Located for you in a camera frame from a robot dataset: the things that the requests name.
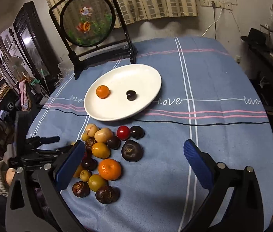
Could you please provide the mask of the small dark plum isolated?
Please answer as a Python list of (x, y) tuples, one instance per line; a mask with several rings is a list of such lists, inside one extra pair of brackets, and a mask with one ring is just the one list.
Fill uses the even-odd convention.
[(133, 100), (135, 100), (137, 98), (137, 93), (134, 90), (128, 90), (126, 92), (126, 98), (129, 101), (133, 101)]

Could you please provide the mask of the green yellow round fruit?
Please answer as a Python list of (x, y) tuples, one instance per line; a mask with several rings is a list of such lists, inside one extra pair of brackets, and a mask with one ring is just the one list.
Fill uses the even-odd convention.
[(108, 182), (107, 180), (102, 178), (99, 174), (93, 174), (88, 180), (88, 185), (90, 190), (97, 192), (99, 188), (103, 186), (107, 186)]

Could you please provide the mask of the red cherry tomato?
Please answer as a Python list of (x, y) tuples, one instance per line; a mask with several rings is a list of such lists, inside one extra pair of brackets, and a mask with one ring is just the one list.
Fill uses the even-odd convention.
[(83, 160), (85, 160), (85, 159), (87, 159), (87, 158), (88, 158), (88, 152), (85, 151), (85, 154), (84, 154), (84, 156), (83, 156)]
[(120, 126), (117, 129), (117, 137), (120, 140), (127, 140), (127, 139), (129, 139), (130, 134), (131, 134), (130, 128), (127, 127), (127, 126)]

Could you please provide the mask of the beige oblong fruit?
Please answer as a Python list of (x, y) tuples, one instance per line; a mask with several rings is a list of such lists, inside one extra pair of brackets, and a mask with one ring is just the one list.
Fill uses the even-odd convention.
[(113, 132), (111, 129), (105, 127), (102, 128), (101, 130), (97, 131), (94, 135), (94, 139), (97, 142), (102, 142), (102, 143), (106, 143), (106, 141), (108, 139), (110, 139), (113, 136)]

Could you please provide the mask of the white round plate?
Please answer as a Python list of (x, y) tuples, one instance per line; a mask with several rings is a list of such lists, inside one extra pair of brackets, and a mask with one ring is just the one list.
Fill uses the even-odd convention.
[[(98, 86), (110, 89), (107, 98), (96, 95)], [(126, 119), (147, 108), (162, 86), (160, 73), (145, 64), (129, 64), (111, 70), (99, 77), (88, 89), (84, 98), (86, 113), (93, 119), (112, 122)], [(134, 90), (137, 98), (129, 101), (126, 92)]]

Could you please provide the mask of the orange tangerine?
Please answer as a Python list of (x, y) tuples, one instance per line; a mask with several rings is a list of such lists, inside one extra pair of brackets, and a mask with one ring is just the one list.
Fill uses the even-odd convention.
[(109, 94), (110, 89), (105, 85), (98, 86), (96, 89), (96, 95), (101, 99), (107, 98)]
[(98, 165), (98, 173), (105, 180), (117, 180), (122, 174), (122, 168), (118, 161), (105, 159)]

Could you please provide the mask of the wall power strip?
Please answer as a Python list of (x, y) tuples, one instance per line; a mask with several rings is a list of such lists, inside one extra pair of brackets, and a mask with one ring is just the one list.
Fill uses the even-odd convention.
[(199, 0), (202, 7), (214, 7), (218, 9), (232, 10), (232, 3), (223, 0)]

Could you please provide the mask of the dark brown mangosteen front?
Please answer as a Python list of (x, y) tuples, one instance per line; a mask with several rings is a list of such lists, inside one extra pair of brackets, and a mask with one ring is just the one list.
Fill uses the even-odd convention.
[(102, 186), (95, 193), (96, 199), (102, 204), (111, 204), (116, 202), (120, 197), (120, 192), (112, 186)]

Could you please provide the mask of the blue striped tablecloth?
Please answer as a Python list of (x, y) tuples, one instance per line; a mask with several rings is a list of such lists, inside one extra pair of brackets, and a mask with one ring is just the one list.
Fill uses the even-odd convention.
[(154, 67), (162, 88), (139, 115), (122, 122), (145, 131), (143, 158), (125, 161), (117, 202), (62, 191), (79, 221), (92, 231), (180, 231), (207, 191), (183, 153), (187, 139), (232, 169), (255, 170), (263, 200), (264, 225), (273, 213), (273, 134), (261, 100), (223, 45), (210, 38), (153, 39), (136, 44), (137, 62)]

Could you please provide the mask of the green broom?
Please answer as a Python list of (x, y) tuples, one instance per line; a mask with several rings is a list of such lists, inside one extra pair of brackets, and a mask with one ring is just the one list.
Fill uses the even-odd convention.
[(42, 68), (40, 68), (41, 76), (42, 76), (42, 81), (38, 80), (37, 78), (34, 78), (31, 82), (31, 86), (39, 85), (41, 87), (41, 91), (43, 90), (45, 94), (49, 97), (50, 96), (50, 91), (46, 82), (45, 78), (45, 73)]

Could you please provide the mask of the large dark mangosteen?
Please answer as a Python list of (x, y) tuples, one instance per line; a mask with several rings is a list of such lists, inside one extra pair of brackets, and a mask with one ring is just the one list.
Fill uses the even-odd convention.
[(126, 161), (137, 162), (143, 157), (143, 148), (138, 142), (128, 139), (121, 148), (121, 155)]

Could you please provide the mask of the yellow orange tomato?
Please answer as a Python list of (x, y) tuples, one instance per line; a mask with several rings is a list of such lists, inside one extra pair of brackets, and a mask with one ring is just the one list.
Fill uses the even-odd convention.
[(109, 158), (111, 152), (105, 143), (97, 142), (92, 145), (91, 148), (92, 154), (99, 159)]

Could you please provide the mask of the dark plum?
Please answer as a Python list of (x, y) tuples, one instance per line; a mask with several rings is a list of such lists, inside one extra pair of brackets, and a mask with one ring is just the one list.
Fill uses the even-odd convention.
[(106, 144), (108, 148), (117, 150), (120, 148), (121, 140), (117, 136), (112, 136), (106, 141)]
[(130, 136), (134, 139), (140, 139), (145, 135), (145, 131), (140, 126), (132, 126), (130, 128)]
[(98, 166), (98, 162), (93, 158), (87, 158), (82, 161), (81, 165), (85, 170), (94, 171)]

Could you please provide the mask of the dark brown speckled mangosteen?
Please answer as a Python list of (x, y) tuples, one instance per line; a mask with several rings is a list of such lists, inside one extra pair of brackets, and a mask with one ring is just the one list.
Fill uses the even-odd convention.
[(96, 140), (93, 137), (89, 137), (85, 141), (85, 147), (86, 147), (86, 152), (91, 153), (92, 146), (96, 143)]

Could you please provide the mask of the round painted screen on stand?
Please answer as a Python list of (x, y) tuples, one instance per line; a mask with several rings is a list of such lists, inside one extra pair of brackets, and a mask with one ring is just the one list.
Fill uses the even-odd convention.
[(78, 79), (83, 70), (116, 58), (135, 64), (137, 49), (117, 0), (60, 0), (49, 15)]

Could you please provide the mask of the dark wooden cabinet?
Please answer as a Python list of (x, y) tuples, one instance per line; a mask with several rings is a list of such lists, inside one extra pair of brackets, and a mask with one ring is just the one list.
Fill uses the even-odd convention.
[(34, 75), (42, 79), (42, 68), (47, 84), (53, 86), (60, 73), (57, 66), (59, 60), (48, 41), (33, 1), (23, 4), (14, 19), (13, 27)]

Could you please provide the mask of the large tan round fruit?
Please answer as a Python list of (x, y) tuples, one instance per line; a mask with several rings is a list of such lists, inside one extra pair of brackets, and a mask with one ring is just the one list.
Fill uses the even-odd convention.
[(74, 173), (74, 175), (73, 175), (73, 177), (74, 178), (80, 178), (80, 175), (81, 175), (81, 172), (83, 171), (83, 167), (82, 167), (82, 165), (80, 164), (78, 167), (77, 167), (77, 169), (76, 169), (76, 171), (75, 171), (75, 173)]

